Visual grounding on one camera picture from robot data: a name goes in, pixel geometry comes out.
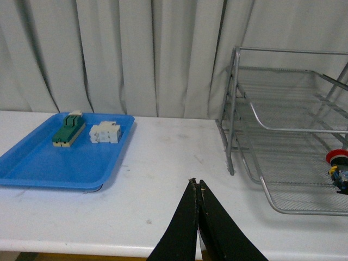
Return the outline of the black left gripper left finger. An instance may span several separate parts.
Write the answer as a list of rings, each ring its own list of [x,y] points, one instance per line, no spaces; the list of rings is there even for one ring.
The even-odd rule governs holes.
[[[148,260],[195,260],[198,230],[197,183],[192,178]]]

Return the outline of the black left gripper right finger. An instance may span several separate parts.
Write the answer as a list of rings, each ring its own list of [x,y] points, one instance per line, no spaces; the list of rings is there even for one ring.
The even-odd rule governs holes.
[[[203,260],[267,260],[203,180],[198,185],[198,206],[198,232]]]

